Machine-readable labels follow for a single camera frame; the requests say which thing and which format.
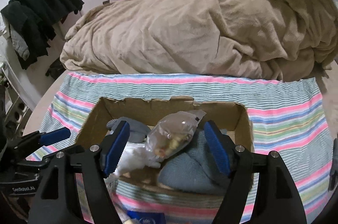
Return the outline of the white socks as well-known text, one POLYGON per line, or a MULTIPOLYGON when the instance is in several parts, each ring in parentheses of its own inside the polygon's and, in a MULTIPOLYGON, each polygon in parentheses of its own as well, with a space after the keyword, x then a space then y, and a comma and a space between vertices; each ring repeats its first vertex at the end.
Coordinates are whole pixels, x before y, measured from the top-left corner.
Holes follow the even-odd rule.
POLYGON ((148 152, 144 143, 128 142, 114 171, 116 177, 144 167, 159 168, 161 163, 148 152))

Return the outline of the brown cardboard box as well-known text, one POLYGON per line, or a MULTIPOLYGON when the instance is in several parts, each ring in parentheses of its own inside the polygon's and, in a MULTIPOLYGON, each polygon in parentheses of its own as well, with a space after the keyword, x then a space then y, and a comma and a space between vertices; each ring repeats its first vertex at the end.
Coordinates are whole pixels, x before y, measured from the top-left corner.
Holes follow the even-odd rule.
POLYGON ((231 101, 197 102, 100 98, 86 118, 76 143, 99 144, 121 121, 130 127, 128 144, 114 174, 158 191, 222 196, 229 178, 220 173, 204 124, 213 121, 232 141, 252 151, 252 125, 246 108, 231 101))

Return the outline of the striped colourful towel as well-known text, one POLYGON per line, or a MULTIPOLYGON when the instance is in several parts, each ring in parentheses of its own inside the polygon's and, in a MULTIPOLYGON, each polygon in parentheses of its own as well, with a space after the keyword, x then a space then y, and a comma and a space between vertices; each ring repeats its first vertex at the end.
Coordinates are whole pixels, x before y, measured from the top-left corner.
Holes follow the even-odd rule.
POLYGON ((99 98, 168 100, 189 96, 195 101, 230 101, 244 105, 253 125, 254 148, 278 151, 298 188, 308 223, 330 198, 329 173, 333 138, 314 78, 294 82, 191 74, 87 75, 68 73, 56 83, 47 108, 37 109, 34 130, 67 127, 71 137, 40 148, 31 160, 72 145, 99 98))

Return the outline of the grey glove pair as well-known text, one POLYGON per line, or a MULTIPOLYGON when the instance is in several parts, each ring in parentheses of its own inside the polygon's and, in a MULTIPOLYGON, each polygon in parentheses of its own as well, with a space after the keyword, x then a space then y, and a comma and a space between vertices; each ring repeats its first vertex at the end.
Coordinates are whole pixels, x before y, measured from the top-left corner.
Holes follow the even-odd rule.
POLYGON ((113 134, 121 121, 126 121, 129 124, 130 133, 128 141, 131 143, 144 142, 147 135, 151 132, 151 129, 142 122, 128 117, 120 117, 118 119, 112 119, 106 124, 106 129, 108 130, 107 134, 113 134))

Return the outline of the clear plastic snack bag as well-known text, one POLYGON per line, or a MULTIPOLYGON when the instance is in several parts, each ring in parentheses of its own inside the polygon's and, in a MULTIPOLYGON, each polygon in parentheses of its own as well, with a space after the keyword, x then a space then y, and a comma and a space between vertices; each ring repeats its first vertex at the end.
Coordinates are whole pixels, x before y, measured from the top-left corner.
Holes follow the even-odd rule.
POLYGON ((205 115, 203 110, 192 110, 165 116, 147 135, 146 150, 158 162, 175 155, 190 143, 205 115))

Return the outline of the blue tissue pack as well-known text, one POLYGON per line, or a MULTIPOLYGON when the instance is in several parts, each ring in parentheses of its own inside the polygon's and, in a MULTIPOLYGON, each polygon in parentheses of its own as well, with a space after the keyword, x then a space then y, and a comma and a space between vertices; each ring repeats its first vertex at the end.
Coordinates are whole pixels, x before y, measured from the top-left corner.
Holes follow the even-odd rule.
POLYGON ((163 213, 145 213, 140 211, 127 211, 131 219, 137 219, 141 224, 166 224, 163 213))

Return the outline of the black hanging clothes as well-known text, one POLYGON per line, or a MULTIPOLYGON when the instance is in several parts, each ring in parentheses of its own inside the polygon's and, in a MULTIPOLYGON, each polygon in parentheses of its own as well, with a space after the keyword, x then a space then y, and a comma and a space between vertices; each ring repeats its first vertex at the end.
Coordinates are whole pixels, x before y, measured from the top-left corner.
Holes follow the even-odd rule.
POLYGON ((22 69, 48 55, 48 41, 56 36, 53 25, 71 12, 78 14, 83 5, 82 0, 9 0, 1 15, 22 69))

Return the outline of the clear crinkled plastic bag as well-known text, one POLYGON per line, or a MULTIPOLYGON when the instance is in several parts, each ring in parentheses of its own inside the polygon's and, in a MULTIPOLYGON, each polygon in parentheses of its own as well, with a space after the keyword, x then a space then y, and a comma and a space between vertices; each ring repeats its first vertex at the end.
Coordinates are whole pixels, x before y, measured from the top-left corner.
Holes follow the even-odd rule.
POLYGON ((119 178, 115 174, 110 174, 107 178, 104 179, 105 185, 109 192, 114 192, 116 186, 118 185, 119 178))

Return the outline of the tan fleece blanket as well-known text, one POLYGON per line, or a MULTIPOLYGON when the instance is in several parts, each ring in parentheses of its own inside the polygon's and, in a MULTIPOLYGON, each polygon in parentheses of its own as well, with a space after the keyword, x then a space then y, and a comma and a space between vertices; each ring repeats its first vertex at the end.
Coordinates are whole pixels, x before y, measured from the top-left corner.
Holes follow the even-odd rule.
POLYGON ((337 56, 334 0, 121 0, 66 34, 60 60, 96 73, 297 81, 337 56))

